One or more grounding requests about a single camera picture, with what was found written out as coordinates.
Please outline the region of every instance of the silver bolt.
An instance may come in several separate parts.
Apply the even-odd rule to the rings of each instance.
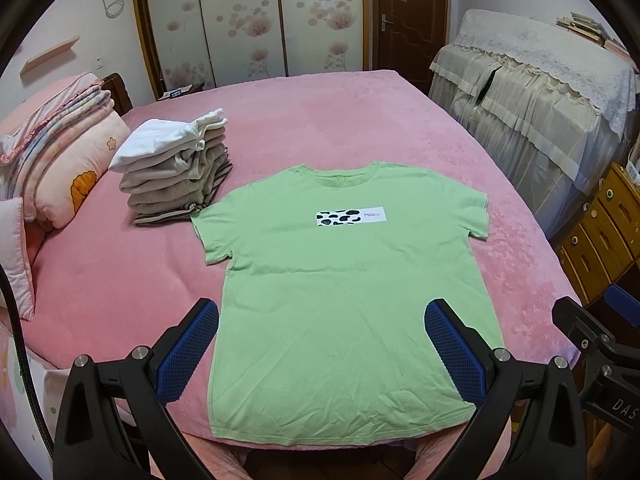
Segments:
[[[89,362],[89,356],[88,355],[79,355],[78,357],[76,357],[74,359],[74,364],[78,367],[78,368],[82,368],[85,364],[87,364]]]
[[[131,352],[131,357],[134,359],[140,360],[144,359],[149,354],[149,348],[146,346],[138,346],[133,349]]]
[[[569,365],[566,359],[561,355],[557,355],[556,357],[554,357],[554,363],[558,368],[567,368]]]
[[[506,348],[496,348],[494,350],[494,355],[495,358],[502,363],[511,359],[511,354]]]

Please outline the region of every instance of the door handle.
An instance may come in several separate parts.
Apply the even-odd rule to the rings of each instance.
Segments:
[[[387,26],[387,25],[393,25],[393,24],[394,24],[394,22],[390,22],[390,21],[386,18],[386,14],[383,14],[383,15],[382,15],[382,18],[380,19],[380,23],[381,23],[381,26],[382,26],[382,32],[385,32],[385,31],[386,31],[386,26]]]

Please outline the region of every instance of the blue textured rubber pad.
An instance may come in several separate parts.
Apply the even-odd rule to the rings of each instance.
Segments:
[[[162,404],[180,399],[217,331],[218,307],[209,301],[158,367],[156,395]]]
[[[604,291],[604,301],[632,326],[640,326],[640,303],[617,285]]]
[[[460,397],[479,406],[486,397],[484,368],[437,303],[428,304],[424,328]]]

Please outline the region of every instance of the sliding wardrobe door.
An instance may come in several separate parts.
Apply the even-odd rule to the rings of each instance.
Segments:
[[[168,90],[203,82],[215,88],[200,0],[148,0],[162,75]]]
[[[284,76],[278,0],[200,0],[218,86]]]
[[[362,70],[362,0],[282,0],[289,75]]]

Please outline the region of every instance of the yellow wooden cabinet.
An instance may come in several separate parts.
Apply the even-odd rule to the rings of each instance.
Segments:
[[[640,257],[640,194],[619,165],[612,165],[557,254],[584,306],[597,300]]]

